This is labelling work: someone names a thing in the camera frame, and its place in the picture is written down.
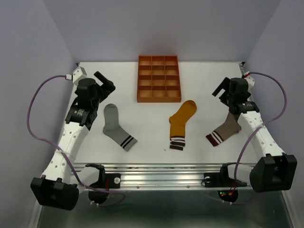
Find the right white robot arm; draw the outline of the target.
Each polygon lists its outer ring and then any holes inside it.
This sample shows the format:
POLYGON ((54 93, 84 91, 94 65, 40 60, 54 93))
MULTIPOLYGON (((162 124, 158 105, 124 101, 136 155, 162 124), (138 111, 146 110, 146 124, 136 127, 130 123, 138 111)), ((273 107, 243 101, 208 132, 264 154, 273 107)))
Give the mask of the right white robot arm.
POLYGON ((224 90, 219 99, 228 107, 228 115, 218 129, 207 135, 208 140, 217 146, 230 137, 229 131, 238 133, 242 130, 248 136, 245 144, 252 145, 258 159, 253 167, 242 164, 240 158, 224 163, 218 179, 233 189, 249 184, 258 193, 289 190, 297 160, 278 146, 263 122, 258 106, 249 100, 249 90, 254 83, 249 73, 241 78, 226 77, 213 92, 213 96, 217 96, 224 90))

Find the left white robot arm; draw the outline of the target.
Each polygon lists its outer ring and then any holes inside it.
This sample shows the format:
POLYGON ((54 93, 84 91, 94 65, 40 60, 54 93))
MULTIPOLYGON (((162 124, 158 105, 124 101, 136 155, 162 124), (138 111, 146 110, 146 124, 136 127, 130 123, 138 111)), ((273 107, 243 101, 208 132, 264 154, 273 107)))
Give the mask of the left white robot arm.
POLYGON ((73 166, 80 146, 97 118, 99 104, 115 90, 113 82, 100 72, 96 71, 94 76, 88 78, 81 67, 71 76, 65 76, 76 85, 76 98, 67 112, 59 143, 54 144, 56 150, 49 165, 41 177, 33 178, 30 184, 42 206, 72 210, 85 189, 105 184, 103 165, 89 163, 79 173, 73 166))

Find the mustard yellow sock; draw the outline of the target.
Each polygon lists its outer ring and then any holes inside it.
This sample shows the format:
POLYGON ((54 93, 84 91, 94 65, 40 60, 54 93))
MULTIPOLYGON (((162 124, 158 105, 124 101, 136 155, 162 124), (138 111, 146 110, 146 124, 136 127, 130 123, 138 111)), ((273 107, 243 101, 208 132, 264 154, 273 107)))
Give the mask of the mustard yellow sock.
POLYGON ((196 103, 188 100, 169 118, 169 123, 171 124, 170 149, 183 151, 185 147, 186 123, 195 114, 196 110, 196 103))

